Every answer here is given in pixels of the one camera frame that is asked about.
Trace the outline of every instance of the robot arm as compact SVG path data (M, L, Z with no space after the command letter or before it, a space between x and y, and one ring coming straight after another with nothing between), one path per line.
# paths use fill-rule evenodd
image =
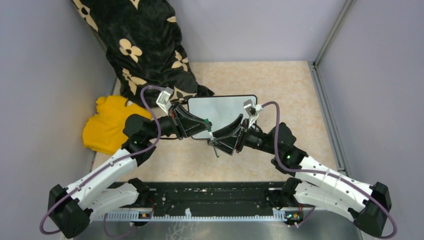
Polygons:
M159 96L158 101L166 102L168 98ZM162 136L175 134L181 140L212 126L209 121L187 112L180 103L167 102L162 109L168 113L168 116L158 119ZM150 140L158 136L157 125L135 114L128 117L123 132L129 137L128 140L101 166L66 187L58 184L50 190L48 208L56 207L49 217L65 237L79 235L93 219L111 210L136 201L147 202L149 188L137 178L115 189L107 187L149 159L156 149Z
M275 155L276 128L264 133L260 127L250 127L254 126L261 108L250 103L250 107L245 105L245 109L249 119L244 119L240 114L233 123L213 132L214 139L208 140L208 145L229 155L234 151L240 152L244 146ZM294 177L287 180L282 190L285 195L283 202L292 206L306 204L322 207L352 221L365 233L381 237L387 216L363 193L372 196L390 211L392 203L387 186L380 182L374 185L359 182L324 166L294 146L296 137L283 122L279 124L277 137L278 157L284 168L276 157L271 163L280 172Z

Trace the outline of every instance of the black blanket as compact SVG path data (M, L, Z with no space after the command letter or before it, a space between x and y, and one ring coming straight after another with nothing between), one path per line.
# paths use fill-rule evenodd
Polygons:
M106 58L121 83L122 96L143 106L146 85L174 89L172 101L214 94L196 82L175 10L165 0L72 0L82 18L107 46ZM159 92L146 91L149 106Z

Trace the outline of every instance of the yellow cloth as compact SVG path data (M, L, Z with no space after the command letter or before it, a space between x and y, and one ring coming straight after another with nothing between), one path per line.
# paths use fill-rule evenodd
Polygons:
M88 119L82 131L84 147L112 155L128 137L123 133L125 121L130 115L138 114L151 119L144 108L122 96L101 96L95 102L97 113Z

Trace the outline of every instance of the beige flower print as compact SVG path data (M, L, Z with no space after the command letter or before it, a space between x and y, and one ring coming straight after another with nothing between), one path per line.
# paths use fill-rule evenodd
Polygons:
M90 25L96 32L99 31L99 28L97 27L97 24L94 22L92 16L90 16L90 8L88 8L86 5L82 4L80 0L72 0L75 4L76 8L78 9L79 14L85 21Z
M139 9L140 0L129 0L132 4L134 4L135 9Z
M169 17L168 19L166 19L168 22L170 23L176 23L177 22L177 18L175 16Z
M171 68L176 69L182 66L184 71L188 72L189 68L187 67L186 63L189 62L189 59L187 57L183 59L181 54L177 51L175 51L175 58L176 58L176 61L172 64Z
M169 101L174 101L174 100L178 100L180 102L183 102L185 100L187 100L190 97L194 97L196 96L196 93L188 93L185 91L182 91L178 88L176 88L175 86L173 87L173 96L169 99Z
M134 95L136 95L137 85L144 85L147 83L147 81L142 78L131 76L130 70L126 68L122 69L122 76L128 81L129 89Z
M123 55L129 55L132 60L134 60L134 62L139 62L138 56L141 56L143 52L138 46L133 46L131 42L126 38L122 38L121 40L119 40L119 45L119 50Z

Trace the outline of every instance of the purple wall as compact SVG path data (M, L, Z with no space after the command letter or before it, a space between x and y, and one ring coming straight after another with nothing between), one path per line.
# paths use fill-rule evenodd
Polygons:
M388 185L405 240L424 235L423 12L422 0L358 0L319 66L351 175Z
M112 91L105 52L70 0L0 3L0 239L43 236L49 190L85 175L81 134ZM57 229L48 220L47 230Z
M345 0L169 0L192 62L313 61Z

